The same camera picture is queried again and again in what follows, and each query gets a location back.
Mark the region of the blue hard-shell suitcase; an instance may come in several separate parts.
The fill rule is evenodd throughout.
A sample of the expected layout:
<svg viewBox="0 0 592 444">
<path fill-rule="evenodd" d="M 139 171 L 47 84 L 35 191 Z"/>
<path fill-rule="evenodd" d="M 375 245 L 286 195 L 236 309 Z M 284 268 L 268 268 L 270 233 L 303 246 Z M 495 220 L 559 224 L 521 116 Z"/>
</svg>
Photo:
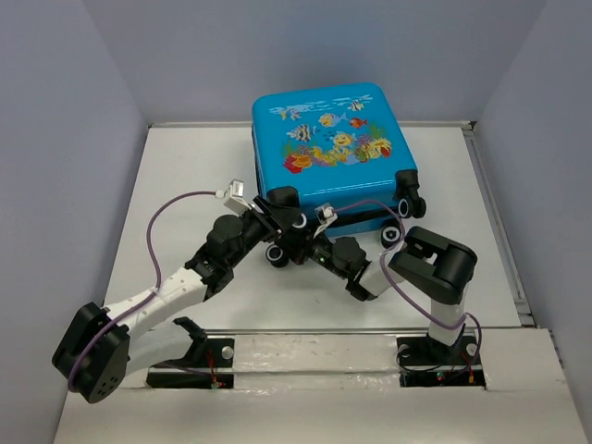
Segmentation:
<svg viewBox="0 0 592 444">
<path fill-rule="evenodd" d="M 379 231 L 389 247 L 407 218 L 422 218 L 418 167 L 380 87 L 345 84 L 258 98 L 252 107 L 258 192 L 298 192 L 308 219 L 331 204 L 330 237 Z"/>
</svg>

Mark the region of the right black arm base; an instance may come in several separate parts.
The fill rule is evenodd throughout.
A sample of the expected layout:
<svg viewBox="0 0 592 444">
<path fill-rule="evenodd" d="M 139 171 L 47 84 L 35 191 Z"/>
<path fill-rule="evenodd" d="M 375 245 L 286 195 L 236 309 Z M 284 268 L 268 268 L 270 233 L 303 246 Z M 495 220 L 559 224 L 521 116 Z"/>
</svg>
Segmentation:
<svg viewBox="0 0 592 444">
<path fill-rule="evenodd" d="M 452 346 L 428 336 L 397 338 L 396 363 L 403 388 L 485 388 L 477 338 L 463 335 Z"/>
</svg>

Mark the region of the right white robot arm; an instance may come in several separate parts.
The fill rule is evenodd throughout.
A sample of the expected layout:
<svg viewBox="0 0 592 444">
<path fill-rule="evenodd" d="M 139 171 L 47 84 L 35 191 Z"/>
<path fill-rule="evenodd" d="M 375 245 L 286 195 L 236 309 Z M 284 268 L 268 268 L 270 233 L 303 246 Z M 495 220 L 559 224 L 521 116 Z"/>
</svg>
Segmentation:
<svg viewBox="0 0 592 444">
<path fill-rule="evenodd" d="M 346 291 L 369 302 L 387 290 L 400 296 L 429 320 L 427 355 L 446 363 L 460 349 L 467 313 L 465 291 L 473 279 L 476 253 L 431 230 L 413 227 L 398 251 L 372 261 L 354 237 L 290 232 L 275 242 L 282 257 L 297 265 L 311 260 L 346 281 Z"/>
</svg>

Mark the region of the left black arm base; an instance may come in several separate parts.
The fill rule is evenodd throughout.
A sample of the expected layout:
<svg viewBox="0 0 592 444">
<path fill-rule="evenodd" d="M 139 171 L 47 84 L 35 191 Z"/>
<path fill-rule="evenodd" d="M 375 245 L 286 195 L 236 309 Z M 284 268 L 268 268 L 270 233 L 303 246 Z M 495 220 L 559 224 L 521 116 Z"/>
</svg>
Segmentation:
<svg viewBox="0 0 592 444">
<path fill-rule="evenodd" d="M 235 339 L 210 338 L 191 345 L 180 359 L 152 366 L 146 385 L 152 389 L 233 389 Z"/>
</svg>

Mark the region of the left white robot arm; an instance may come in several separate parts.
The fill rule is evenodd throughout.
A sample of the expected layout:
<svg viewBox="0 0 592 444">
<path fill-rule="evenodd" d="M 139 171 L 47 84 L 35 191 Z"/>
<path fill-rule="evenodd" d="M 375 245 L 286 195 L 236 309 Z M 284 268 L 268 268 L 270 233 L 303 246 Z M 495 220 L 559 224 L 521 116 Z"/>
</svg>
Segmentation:
<svg viewBox="0 0 592 444">
<path fill-rule="evenodd" d="M 148 290 L 103 307 L 89 302 L 74 314 L 52 357 L 69 391 L 88 403 L 109 396 L 126 375 L 136 340 L 170 316 L 221 292 L 251 250 L 285 234 L 302 213 L 260 196 L 253 204 L 231 199 L 225 204 L 231 214 L 215 220 L 204 245 L 171 276 L 157 270 Z"/>
</svg>

